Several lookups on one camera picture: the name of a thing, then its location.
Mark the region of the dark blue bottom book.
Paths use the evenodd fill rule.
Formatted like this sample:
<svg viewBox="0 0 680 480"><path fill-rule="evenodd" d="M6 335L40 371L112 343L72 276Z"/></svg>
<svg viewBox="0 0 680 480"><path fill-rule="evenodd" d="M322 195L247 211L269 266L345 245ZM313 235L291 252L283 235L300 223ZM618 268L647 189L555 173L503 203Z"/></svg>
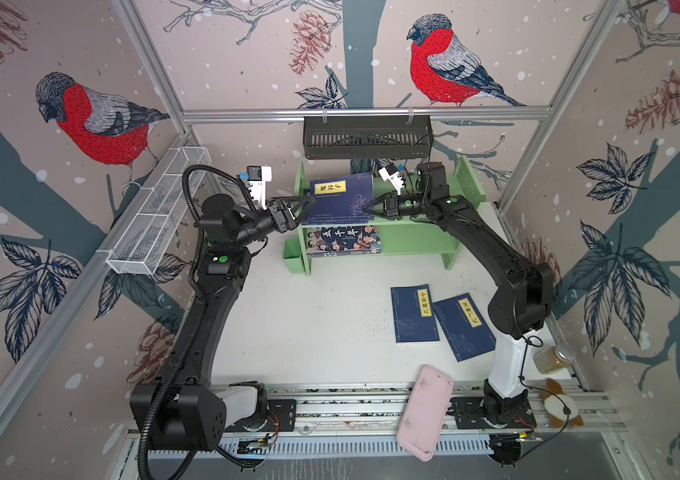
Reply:
<svg viewBox="0 0 680 480"><path fill-rule="evenodd" d="M364 224L373 218L363 211L374 199L374 179L370 173L312 180L308 193L315 200L303 221L306 225Z"/></svg>

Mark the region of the colourful illustrated thick book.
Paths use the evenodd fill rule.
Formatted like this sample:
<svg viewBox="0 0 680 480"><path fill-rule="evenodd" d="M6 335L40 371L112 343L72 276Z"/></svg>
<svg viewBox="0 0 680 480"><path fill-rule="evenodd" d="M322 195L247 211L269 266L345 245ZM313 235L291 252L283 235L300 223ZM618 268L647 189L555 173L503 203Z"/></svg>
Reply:
<svg viewBox="0 0 680 480"><path fill-rule="evenodd" d="M374 225L333 225L309 228L306 233L309 257L381 254L380 230Z"/></svg>

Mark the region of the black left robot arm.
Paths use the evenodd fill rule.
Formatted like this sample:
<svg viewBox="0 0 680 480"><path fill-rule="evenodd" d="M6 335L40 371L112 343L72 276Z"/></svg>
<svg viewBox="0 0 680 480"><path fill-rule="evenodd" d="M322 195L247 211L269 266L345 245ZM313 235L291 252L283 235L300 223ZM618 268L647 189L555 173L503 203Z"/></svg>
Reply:
<svg viewBox="0 0 680 480"><path fill-rule="evenodd" d="M236 457L220 443L232 426L280 427L264 385L239 382L215 392L208 375L255 256L250 244L296 229L315 202L311 195L286 196L256 205L240 178L201 164L184 170L181 188L197 229L188 273L194 299L165 364L153 380L137 385L130 399L140 431L137 470L142 479L151 478L149 454L157 450L185 452L175 479L200 452L216 451L242 470L257 468L257 461Z"/></svg>

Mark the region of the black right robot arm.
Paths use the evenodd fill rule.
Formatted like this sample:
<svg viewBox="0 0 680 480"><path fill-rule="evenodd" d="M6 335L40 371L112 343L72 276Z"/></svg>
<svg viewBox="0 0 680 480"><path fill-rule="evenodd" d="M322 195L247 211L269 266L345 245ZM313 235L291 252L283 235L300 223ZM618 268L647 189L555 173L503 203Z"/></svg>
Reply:
<svg viewBox="0 0 680 480"><path fill-rule="evenodd" d="M547 263L535 264L516 251L461 194L450 192L439 162L417 166L415 191L405 191L403 167L389 164L380 177L394 190L366 204L362 211L387 220L425 216L464 245L483 265L497 290L488 317L499 331L492 370L484 384L483 416L493 427L515 420L528 407L524 380L527 346L551 313L554 274Z"/></svg>

